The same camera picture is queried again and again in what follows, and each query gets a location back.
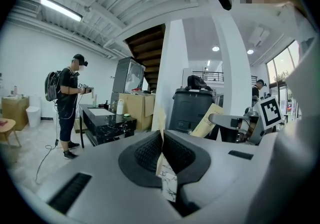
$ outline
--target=fluorescent light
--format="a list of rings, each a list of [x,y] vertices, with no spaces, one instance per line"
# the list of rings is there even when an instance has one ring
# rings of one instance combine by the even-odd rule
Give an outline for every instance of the fluorescent light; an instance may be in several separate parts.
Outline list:
[[[214,52],[217,52],[219,50],[220,50],[219,46],[215,46],[215,47],[212,48],[212,51],[214,51]]]
[[[61,4],[59,4],[56,1],[53,0],[40,0],[40,3],[44,6],[47,6],[51,9],[56,10],[59,13],[62,13],[64,15],[67,15],[68,17],[76,20],[77,22],[80,22],[82,19],[82,15],[76,13],[75,11],[69,9],[68,7],[65,7]]]

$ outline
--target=man wearing backpack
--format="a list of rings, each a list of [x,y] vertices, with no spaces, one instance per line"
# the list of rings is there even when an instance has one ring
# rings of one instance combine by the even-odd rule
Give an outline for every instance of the man wearing backpack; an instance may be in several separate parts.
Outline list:
[[[88,63],[81,54],[76,54],[71,65],[64,68],[59,76],[60,92],[58,94],[57,111],[60,124],[60,143],[66,159],[74,159],[77,155],[69,151],[78,147],[79,143],[71,141],[71,132],[75,123],[78,94],[87,94],[91,90],[88,88],[78,88],[78,75],[76,71],[81,71]]]

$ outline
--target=black marble table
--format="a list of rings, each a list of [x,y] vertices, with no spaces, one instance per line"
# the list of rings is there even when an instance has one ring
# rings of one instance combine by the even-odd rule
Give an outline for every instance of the black marble table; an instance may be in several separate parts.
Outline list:
[[[125,138],[133,136],[135,133],[137,119],[125,117],[124,115],[94,115],[90,109],[94,109],[92,105],[80,104],[80,137],[81,146],[84,148],[82,120],[88,130],[85,131],[89,141],[93,146],[103,143],[113,142],[115,137],[124,134]]]

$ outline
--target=black t-shirt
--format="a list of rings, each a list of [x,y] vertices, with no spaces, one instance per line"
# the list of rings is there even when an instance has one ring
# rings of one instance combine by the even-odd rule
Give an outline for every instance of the black t-shirt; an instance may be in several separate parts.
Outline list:
[[[259,89],[256,85],[252,87],[252,96],[257,96],[259,98]]]
[[[69,68],[64,68],[60,73],[59,88],[66,86],[70,88],[78,88],[78,77]],[[58,94],[58,100],[56,101],[58,112],[72,111],[77,104],[78,94],[64,94],[61,91]]]

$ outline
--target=ceiling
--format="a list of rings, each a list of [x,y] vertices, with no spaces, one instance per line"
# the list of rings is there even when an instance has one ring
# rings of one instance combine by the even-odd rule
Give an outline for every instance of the ceiling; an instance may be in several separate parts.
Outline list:
[[[212,21],[208,0],[54,0],[81,14],[81,22],[40,5],[40,0],[17,0],[7,21],[33,30],[80,44],[106,58],[116,59],[131,56],[125,39],[148,28],[178,19],[192,31],[187,34],[188,46],[197,52],[199,58],[206,60],[212,56],[212,45],[218,44],[217,33]],[[281,30],[279,11],[274,8],[255,10],[251,5],[232,8],[233,14],[240,17],[239,30],[243,39],[250,35],[254,27],[243,17],[255,20],[264,19],[264,24],[273,24]],[[250,62],[262,54],[279,35],[270,34],[270,42],[265,42],[256,54],[249,57]]]
[[[253,49],[253,54],[248,54],[249,63],[254,64],[268,49],[270,49],[283,34],[266,25],[259,24],[255,21],[247,19],[233,18],[241,37],[243,39],[245,48],[247,50]],[[217,30],[214,21],[211,17],[194,17],[183,20],[184,32],[186,37],[186,44],[188,49],[189,61],[222,61],[222,52],[212,51],[213,46],[220,46]],[[249,39],[257,27],[264,28],[270,34],[259,44],[253,46]]]

